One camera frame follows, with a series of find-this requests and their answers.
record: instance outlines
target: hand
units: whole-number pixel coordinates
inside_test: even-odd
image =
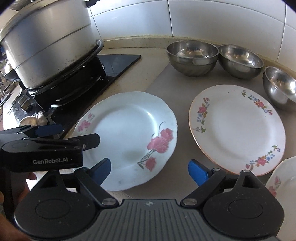
[[[28,179],[36,180],[37,177],[33,172],[29,173]],[[27,183],[24,191],[20,194],[18,201],[20,202],[29,192]],[[4,202],[4,196],[0,192],[0,204]],[[31,241],[24,233],[16,229],[2,214],[0,214],[0,240],[1,241]]]

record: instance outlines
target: plate rim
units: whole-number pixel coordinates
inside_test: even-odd
[[[188,112],[188,123],[189,123],[189,128],[190,128],[190,132],[191,132],[191,135],[193,136],[193,139],[194,139],[195,143],[196,143],[197,146],[200,148],[200,150],[203,152],[203,154],[204,154],[204,155],[205,155],[205,156],[206,156],[211,162],[213,162],[214,164],[218,165],[219,167],[221,167],[222,169],[226,170],[227,172],[230,172],[230,173],[232,173],[232,174],[239,175],[239,173],[232,172],[232,171],[230,171],[230,170],[228,170],[228,169],[222,167],[222,166],[219,165],[218,163],[216,163],[216,162],[215,162],[215,161],[214,161],[214,160],[213,160],[213,159],[212,159],[212,158],[211,158],[211,157],[210,157],[210,156],[209,156],[209,155],[203,150],[203,148],[200,146],[200,144],[199,144],[198,141],[196,140],[195,135],[194,135],[194,131],[193,131],[193,129],[192,129],[192,127],[191,127],[191,124],[190,124],[190,113],[191,113],[192,108],[193,108],[193,107],[192,107],[192,104],[194,103],[194,101],[196,100],[196,98],[198,98],[202,92],[204,92],[205,90],[207,90],[207,89],[209,89],[209,88],[217,87],[217,86],[223,86],[223,85],[227,85],[227,86],[235,86],[235,87],[241,87],[241,88],[244,88],[246,91],[252,91],[252,92],[256,93],[258,96],[260,96],[260,98],[261,98],[262,100],[268,102],[268,103],[271,105],[271,107],[273,108],[273,111],[275,111],[275,113],[278,115],[278,117],[279,117],[279,119],[280,119],[280,121],[281,121],[281,124],[282,124],[282,126],[283,126],[283,129],[284,129],[284,139],[285,139],[285,142],[284,142],[284,148],[283,148],[283,152],[282,152],[281,158],[279,159],[279,161],[278,161],[278,163],[275,165],[275,167],[273,167],[270,171],[265,172],[265,173],[260,174],[260,175],[256,175],[256,176],[257,176],[257,177],[260,177],[260,176],[263,176],[263,175],[266,175],[266,174],[272,172],[272,171],[273,171],[274,169],[276,169],[276,168],[278,167],[278,165],[282,162],[282,158],[283,158],[284,153],[285,153],[285,149],[286,149],[286,131],[285,131],[284,124],[283,124],[283,122],[282,122],[282,120],[281,120],[281,118],[280,118],[278,112],[276,111],[276,109],[273,107],[273,105],[272,105],[269,101],[267,101],[265,98],[263,98],[263,97],[262,97],[261,95],[259,95],[257,92],[255,92],[255,91],[253,91],[253,90],[250,90],[250,89],[248,89],[248,88],[245,88],[245,87],[243,87],[243,86],[240,86],[240,85],[230,85],[230,84],[213,85],[213,86],[210,86],[210,87],[208,87],[208,88],[202,90],[200,93],[198,93],[198,94],[195,96],[195,98],[194,98],[193,101],[191,102],[191,105],[190,105],[190,108],[189,108],[189,112]]]
[[[279,175],[279,172],[285,170],[287,168],[287,166],[291,166],[290,164],[294,163],[294,166],[296,166],[296,156],[292,156],[290,158],[287,158],[283,161],[281,161],[280,164],[277,165],[277,167],[274,169],[274,171],[272,172],[271,176],[269,177],[269,179],[267,180],[265,187],[268,189],[270,186],[274,186],[273,184],[271,184],[271,182]],[[285,181],[281,181],[281,185],[285,184],[288,179],[290,179],[291,177],[288,175],[285,176]]]
[[[81,133],[78,132],[78,126],[81,124],[81,122],[91,113],[91,110],[96,107],[96,106],[99,106],[103,103],[105,103],[109,98],[112,98],[114,96],[117,96],[117,95],[126,95],[126,94],[130,94],[130,93],[141,93],[141,94],[144,94],[146,96],[152,96],[153,98],[157,98],[158,101],[161,101],[165,107],[167,108],[167,110],[172,114],[171,118],[172,118],[172,122],[174,122],[174,128],[175,128],[175,135],[174,135],[174,139],[175,139],[175,144],[174,145],[170,145],[169,146],[169,150],[171,150],[171,154],[169,154],[168,158],[164,158],[163,159],[163,166],[161,167],[161,169],[158,171],[158,172],[155,172],[154,175],[151,176],[151,178],[149,178],[147,181],[144,181],[144,182],[139,182],[138,184],[131,184],[128,188],[120,188],[120,190],[115,190],[115,191],[123,191],[123,190],[127,190],[127,189],[130,189],[130,188],[133,188],[133,187],[136,187],[136,186],[139,186],[139,185],[142,185],[148,181],[150,181],[151,179],[153,179],[155,176],[157,176],[160,171],[164,168],[164,166],[166,165],[166,163],[168,162],[168,160],[171,158],[171,156],[173,155],[175,149],[176,149],[176,146],[177,146],[177,141],[178,141],[178,122],[177,122],[177,118],[176,118],[176,115],[175,113],[173,112],[173,110],[168,106],[168,104],[160,97],[156,96],[156,95],[152,95],[150,93],[147,93],[147,92],[144,92],[144,91],[128,91],[128,92],[121,92],[121,93],[117,93],[117,94],[114,94],[114,95],[111,95],[109,97],[107,97],[106,99],[104,100],[101,100],[100,102],[96,103],[94,106],[92,106],[80,119],[79,121],[77,122],[77,124],[75,125],[74,127],[74,130],[73,130],[73,133],[71,135],[71,137],[73,136],[79,136],[79,135],[84,135],[86,134],[86,131],[82,131]]]

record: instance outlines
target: countertop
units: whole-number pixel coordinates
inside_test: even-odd
[[[163,71],[163,69],[169,63],[169,60],[166,56],[165,47],[168,46],[171,42],[177,41],[179,38],[125,38],[121,40],[112,40],[106,41],[105,49],[103,49],[100,54],[140,54],[141,59],[131,66],[121,77],[119,77],[97,100],[88,108],[85,109],[87,112],[92,106],[98,102],[108,98],[111,95],[129,92],[129,91],[146,91],[147,88],[153,83],[156,77]],[[265,66],[277,66],[293,77],[296,76],[296,73],[287,69],[284,66],[281,66],[275,62],[264,59]],[[20,87],[16,87],[12,93],[10,99],[3,106],[3,126],[4,129],[10,129],[17,127],[20,120],[16,120],[13,115],[13,112],[9,113],[11,104],[13,100],[18,96]],[[66,138],[70,137],[73,133],[74,127],[67,133]],[[62,172],[67,173],[72,170],[63,170]],[[38,180],[46,172],[37,173]],[[28,181],[30,188],[34,186],[37,181]],[[133,198],[131,192],[126,191],[122,192],[111,192],[111,194],[121,201],[124,198]],[[136,195],[134,198],[147,198],[147,195],[143,197]]]

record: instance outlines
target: stainless steel bowl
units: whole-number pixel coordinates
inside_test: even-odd
[[[210,72],[218,60],[218,48],[198,40],[177,41],[167,47],[171,65],[184,75],[197,77]]]
[[[266,67],[263,86],[271,102],[280,109],[296,111],[296,80],[276,67]]]
[[[230,75],[239,79],[252,79],[264,67],[263,60],[252,51],[229,44],[219,47],[219,63]]]

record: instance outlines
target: white plate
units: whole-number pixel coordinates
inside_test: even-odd
[[[191,133],[203,151],[222,168],[256,176],[272,171],[286,143],[283,123],[257,93],[236,85],[217,85],[199,93],[189,110]]]
[[[145,92],[113,95],[93,106],[78,122],[73,136],[97,133],[101,143],[83,152],[83,166],[103,158],[111,173],[102,183],[108,191],[143,184],[164,167],[177,143],[177,120],[160,98]]]
[[[284,222],[277,237],[281,241],[296,240],[296,157],[282,161],[267,181],[266,187],[285,212]]]

